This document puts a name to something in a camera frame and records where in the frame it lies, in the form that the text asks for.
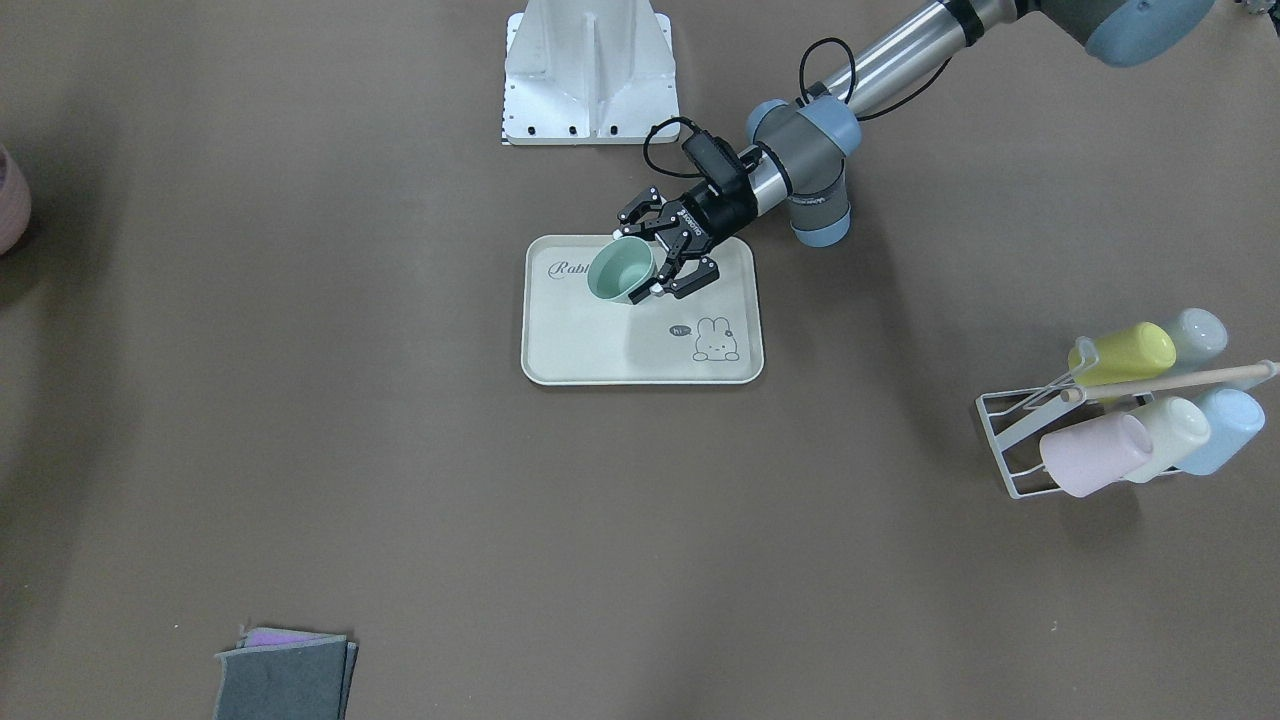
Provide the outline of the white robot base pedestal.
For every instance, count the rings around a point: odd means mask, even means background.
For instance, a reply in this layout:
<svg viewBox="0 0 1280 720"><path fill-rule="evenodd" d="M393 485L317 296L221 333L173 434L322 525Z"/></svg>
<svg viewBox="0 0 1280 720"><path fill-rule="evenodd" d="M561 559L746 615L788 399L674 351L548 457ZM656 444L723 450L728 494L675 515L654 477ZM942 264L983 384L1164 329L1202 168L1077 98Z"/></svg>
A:
<svg viewBox="0 0 1280 720"><path fill-rule="evenodd" d="M649 1L530 1L504 70L511 146L639 145L680 114L672 22Z"/></svg>

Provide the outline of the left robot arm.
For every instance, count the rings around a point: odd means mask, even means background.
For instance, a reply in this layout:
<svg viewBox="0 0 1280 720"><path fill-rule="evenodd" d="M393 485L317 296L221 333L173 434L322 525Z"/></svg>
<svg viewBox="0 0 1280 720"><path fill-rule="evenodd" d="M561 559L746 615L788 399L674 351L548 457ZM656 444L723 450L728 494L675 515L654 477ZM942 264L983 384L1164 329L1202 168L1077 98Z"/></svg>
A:
<svg viewBox="0 0 1280 720"><path fill-rule="evenodd" d="M676 199L644 190L618 214L614 238L590 263L588 288L605 301L684 299L719 278L710 252L773 208L809 247L850 231L846 161L861 123L928 88L986 32L1041 13L1108 67L1135 67L1167 51L1208 14L1208 1L928 1L828 78L801 82L794 102L758 105L746 146L676 117L695 186Z"/></svg>

